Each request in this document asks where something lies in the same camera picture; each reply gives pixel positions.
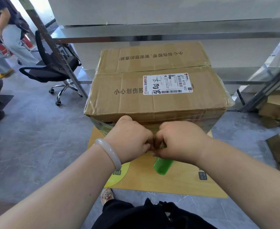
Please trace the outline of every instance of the yellow shoe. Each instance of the yellow shoe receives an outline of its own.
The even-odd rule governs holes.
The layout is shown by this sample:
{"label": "yellow shoe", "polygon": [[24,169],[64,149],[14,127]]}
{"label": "yellow shoe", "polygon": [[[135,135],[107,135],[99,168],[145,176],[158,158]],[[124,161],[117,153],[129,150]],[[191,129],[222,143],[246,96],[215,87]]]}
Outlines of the yellow shoe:
{"label": "yellow shoe", "polygon": [[0,79],[6,77],[7,75],[11,74],[14,71],[14,69],[10,69],[7,73],[0,73]]}

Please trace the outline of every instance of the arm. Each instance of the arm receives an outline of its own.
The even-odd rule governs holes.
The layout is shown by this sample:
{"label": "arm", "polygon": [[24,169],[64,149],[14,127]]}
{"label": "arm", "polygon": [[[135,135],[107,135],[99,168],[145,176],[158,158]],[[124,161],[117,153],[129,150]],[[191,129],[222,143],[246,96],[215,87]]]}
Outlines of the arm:
{"label": "arm", "polygon": [[0,10],[0,13],[0,36],[2,36],[2,31],[10,20],[10,12],[7,8],[4,8]]}
{"label": "arm", "polygon": [[[153,134],[128,116],[105,139],[122,163],[150,148]],[[80,228],[115,170],[108,154],[93,145],[64,171],[0,216],[0,228]]]}
{"label": "arm", "polygon": [[185,121],[160,126],[154,155],[203,169],[260,227],[280,228],[280,171],[207,136]]}

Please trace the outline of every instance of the gray tile floor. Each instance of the gray tile floor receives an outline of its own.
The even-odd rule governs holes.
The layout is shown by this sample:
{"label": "gray tile floor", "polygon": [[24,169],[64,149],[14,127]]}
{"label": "gray tile floor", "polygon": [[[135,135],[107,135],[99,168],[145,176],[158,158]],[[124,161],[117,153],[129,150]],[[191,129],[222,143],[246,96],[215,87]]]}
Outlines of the gray tile floor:
{"label": "gray tile floor", "polygon": [[[15,58],[10,59],[12,66]],[[83,115],[85,100],[72,90],[55,106],[48,93],[53,83],[39,83],[16,72],[4,79],[2,94],[14,95],[0,122],[0,200],[18,202],[72,163],[87,148],[92,123]],[[265,139],[280,133],[280,127],[264,128],[255,114],[226,112],[214,126],[214,138],[223,140],[275,167]],[[153,203],[172,201],[196,213],[215,227],[258,228],[229,199],[114,190],[115,197],[135,206],[150,198]],[[101,214],[98,199],[82,228],[91,228]]]}

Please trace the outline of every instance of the chair base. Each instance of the chair base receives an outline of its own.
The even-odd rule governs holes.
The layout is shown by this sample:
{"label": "chair base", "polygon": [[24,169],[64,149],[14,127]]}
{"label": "chair base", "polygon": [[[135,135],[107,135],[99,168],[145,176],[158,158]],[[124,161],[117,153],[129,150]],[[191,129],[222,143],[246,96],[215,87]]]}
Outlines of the chair base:
{"label": "chair base", "polygon": [[81,93],[79,92],[79,90],[76,87],[72,86],[73,82],[69,82],[68,80],[64,80],[64,84],[58,84],[58,85],[54,85],[50,90],[49,93],[54,94],[54,88],[58,88],[58,87],[63,87],[63,89],[58,93],[57,95],[57,101],[55,102],[56,106],[60,106],[61,103],[61,97],[62,94],[64,93],[64,91],[67,88],[71,88],[73,91],[75,91],[80,97],[83,97],[81,95]]}

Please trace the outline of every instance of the white bangle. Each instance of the white bangle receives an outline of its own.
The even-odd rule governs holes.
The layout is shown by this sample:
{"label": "white bangle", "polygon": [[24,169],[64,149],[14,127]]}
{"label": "white bangle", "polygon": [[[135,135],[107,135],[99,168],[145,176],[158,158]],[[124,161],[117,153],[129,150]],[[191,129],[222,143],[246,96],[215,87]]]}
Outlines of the white bangle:
{"label": "white bangle", "polygon": [[108,144],[101,138],[96,139],[94,143],[100,145],[105,150],[105,152],[108,154],[113,164],[115,165],[115,170],[119,171],[122,167],[122,164],[118,155],[115,153],[115,150],[110,146],[110,144]]}

